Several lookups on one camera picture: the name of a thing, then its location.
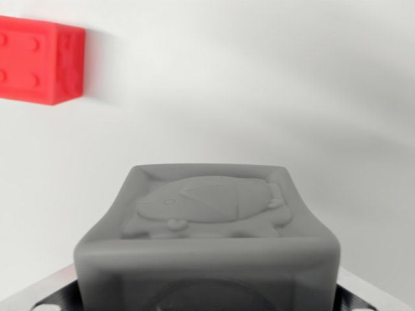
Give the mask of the black-tipped silver gripper right finger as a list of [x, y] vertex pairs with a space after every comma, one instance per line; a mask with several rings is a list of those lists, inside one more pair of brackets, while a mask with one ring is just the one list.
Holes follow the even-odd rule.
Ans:
[[333, 310], [413, 310], [411, 306], [356, 276], [339, 268]]

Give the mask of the black-tipped silver gripper left finger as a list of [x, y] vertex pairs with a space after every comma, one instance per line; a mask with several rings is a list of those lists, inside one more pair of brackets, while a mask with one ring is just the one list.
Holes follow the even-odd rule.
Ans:
[[70, 264], [1, 301], [1, 310], [84, 310]]

